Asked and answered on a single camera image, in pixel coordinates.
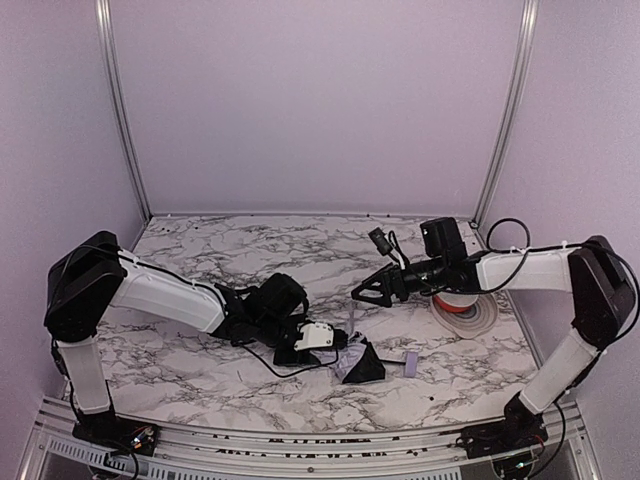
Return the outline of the lilac folding umbrella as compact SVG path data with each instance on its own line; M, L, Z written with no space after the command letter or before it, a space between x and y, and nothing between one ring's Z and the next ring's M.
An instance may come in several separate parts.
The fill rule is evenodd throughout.
M365 384L386 379L386 366L398 366L406 378L417 374L419 353L406 351L400 359L383 359L373 343L356 328L353 314L334 329L331 347L315 348L309 354L319 365L328 367L342 384Z

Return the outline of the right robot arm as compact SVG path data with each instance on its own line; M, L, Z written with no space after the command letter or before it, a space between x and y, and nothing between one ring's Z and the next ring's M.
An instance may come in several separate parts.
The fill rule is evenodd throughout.
M547 440L543 414L576 388L613 344L639 320L639 281L603 235L587 240L469 253L451 217L423 222L426 259L412 262L392 233L369 234L391 263L355 287L356 301L389 308L421 292L433 299L481 298L506 291L516 299L549 301L545 312L567 333L532 379L505 405L499 421L467 427L457 439L468 458L506 453Z

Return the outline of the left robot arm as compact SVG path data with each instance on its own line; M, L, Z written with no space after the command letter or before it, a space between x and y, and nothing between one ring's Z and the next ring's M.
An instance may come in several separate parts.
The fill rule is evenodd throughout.
M290 276L274 274L244 289L199 283L138 260L108 231L51 267L47 301L44 326L54 360L70 383L73 435L120 454L152 455L159 428L115 411L96 343L108 310L176 321L234 346L258 341L298 365L318 367L311 351L335 346L331 326L308 320L307 294Z

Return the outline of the orange white bowl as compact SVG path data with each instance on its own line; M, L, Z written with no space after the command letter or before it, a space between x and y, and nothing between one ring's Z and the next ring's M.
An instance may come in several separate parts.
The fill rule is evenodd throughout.
M466 295L441 292L434 296L434 302L444 311L450 313L464 313L469 311L477 302L477 295Z

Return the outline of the grey ringed plate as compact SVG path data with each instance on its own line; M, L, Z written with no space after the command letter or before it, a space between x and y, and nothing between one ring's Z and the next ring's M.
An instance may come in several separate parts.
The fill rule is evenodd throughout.
M477 295L476 304L467 312L450 313L432 301L436 321L462 339L474 339L491 330L498 319L498 304L491 295Z

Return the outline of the aluminium front rail base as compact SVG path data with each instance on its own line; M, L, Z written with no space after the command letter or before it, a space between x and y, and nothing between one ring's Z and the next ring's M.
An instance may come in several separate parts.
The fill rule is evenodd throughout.
M159 422L152 455L108 455L76 439L67 402L42 401L18 470L20 479L538 479L602 476L574 403L544 415L548 438L525 449L470 458L461 439L472 423L399 431L286 433Z

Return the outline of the right aluminium frame post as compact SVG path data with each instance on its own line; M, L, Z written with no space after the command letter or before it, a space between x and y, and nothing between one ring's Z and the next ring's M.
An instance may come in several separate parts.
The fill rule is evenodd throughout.
M540 2L536 0L526 0L523 2L506 100L492 149L489 167L474 210L473 222L477 226L481 226L487 219L497 190L501 171L506 163L511 134L523 98L530 67L539 7Z

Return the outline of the aluminium frame post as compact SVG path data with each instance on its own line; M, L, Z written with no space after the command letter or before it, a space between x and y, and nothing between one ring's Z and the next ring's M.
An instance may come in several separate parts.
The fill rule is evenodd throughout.
M138 209L143 221L148 223L152 219L152 211L144 186L125 105L112 24L111 2L108 0L96 0L95 11L116 129Z
M506 163L511 134L523 98L530 67L539 7L540 2L536 0L526 0L523 2L506 100L492 149L489 167L474 210L473 222L477 226L481 226L487 219L497 190L501 171Z

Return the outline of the left aluminium frame post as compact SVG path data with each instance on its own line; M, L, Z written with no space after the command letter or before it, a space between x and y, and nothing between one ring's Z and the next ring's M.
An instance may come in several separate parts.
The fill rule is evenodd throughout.
M111 2L108 0L96 0L95 11L116 129L138 209L143 221L148 223L152 219L152 211L144 186L125 105L112 24Z

